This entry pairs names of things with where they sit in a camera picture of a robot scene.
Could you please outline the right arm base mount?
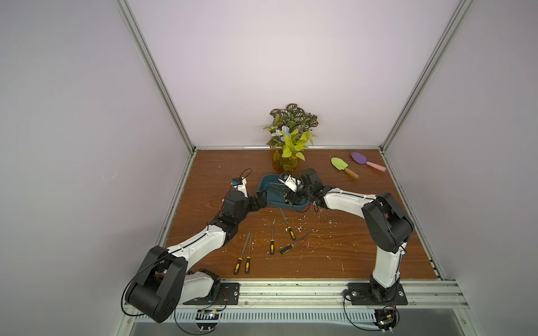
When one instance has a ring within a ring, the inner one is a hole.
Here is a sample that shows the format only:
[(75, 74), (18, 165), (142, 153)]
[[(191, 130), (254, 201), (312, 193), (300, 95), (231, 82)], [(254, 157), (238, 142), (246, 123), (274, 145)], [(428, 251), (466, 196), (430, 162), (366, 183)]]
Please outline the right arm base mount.
[(343, 291), (343, 296), (353, 305), (404, 306), (409, 304), (399, 279), (388, 288), (380, 285), (373, 277), (370, 278), (368, 283), (349, 283)]

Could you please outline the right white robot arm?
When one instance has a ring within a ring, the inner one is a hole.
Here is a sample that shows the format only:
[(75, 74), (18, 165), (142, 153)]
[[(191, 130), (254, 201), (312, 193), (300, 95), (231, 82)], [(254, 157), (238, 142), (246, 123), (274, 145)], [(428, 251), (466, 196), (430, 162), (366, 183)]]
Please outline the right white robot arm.
[(298, 178), (283, 173), (279, 181), (291, 191), (290, 202), (307, 199), (314, 206), (363, 218), (377, 246), (369, 295), (376, 302), (398, 296), (400, 267), (415, 225), (392, 194), (366, 195), (325, 186), (314, 169), (304, 170)]

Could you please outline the long file yellow handle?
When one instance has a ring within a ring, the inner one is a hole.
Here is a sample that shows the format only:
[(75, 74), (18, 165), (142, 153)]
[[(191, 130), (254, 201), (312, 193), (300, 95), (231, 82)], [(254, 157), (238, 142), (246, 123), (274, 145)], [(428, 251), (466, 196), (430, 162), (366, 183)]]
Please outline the long file yellow handle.
[(235, 263), (235, 267), (234, 267), (234, 270), (233, 270), (233, 274), (234, 275), (237, 275), (240, 271), (240, 267), (241, 267), (241, 264), (243, 262), (243, 257), (245, 256), (245, 251), (247, 249), (247, 247), (249, 246), (249, 241), (250, 241), (250, 238), (251, 238), (251, 233), (249, 232), (247, 234), (247, 237), (245, 238), (245, 243), (243, 245), (243, 248), (242, 248), (242, 251), (241, 251), (241, 254), (239, 255), (236, 263)]

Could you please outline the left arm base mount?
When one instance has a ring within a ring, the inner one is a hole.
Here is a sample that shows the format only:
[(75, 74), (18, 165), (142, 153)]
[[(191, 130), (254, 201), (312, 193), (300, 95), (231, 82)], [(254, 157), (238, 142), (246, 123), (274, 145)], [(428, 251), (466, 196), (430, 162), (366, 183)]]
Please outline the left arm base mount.
[(191, 272), (185, 276), (180, 305), (237, 305), (240, 283), (230, 282), (209, 270)]

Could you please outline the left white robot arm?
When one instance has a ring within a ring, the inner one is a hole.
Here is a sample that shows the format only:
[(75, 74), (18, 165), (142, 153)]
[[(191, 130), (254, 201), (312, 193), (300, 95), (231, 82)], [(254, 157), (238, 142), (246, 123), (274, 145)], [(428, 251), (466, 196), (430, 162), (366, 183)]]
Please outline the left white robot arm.
[(135, 276), (121, 296), (141, 315), (157, 323), (166, 320), (177, 305), (207, 298), (218, 288), (218, 278), (209, 272), (189, 270), (211, 252), (221, 249), (238, 233), (239, 225), (251, 212), (267, 207), (267, 193), (246, 196), (239, 190), (226, 194), (223, 205), (206, 228), (169, 248), (154, 246), (148, 251)]

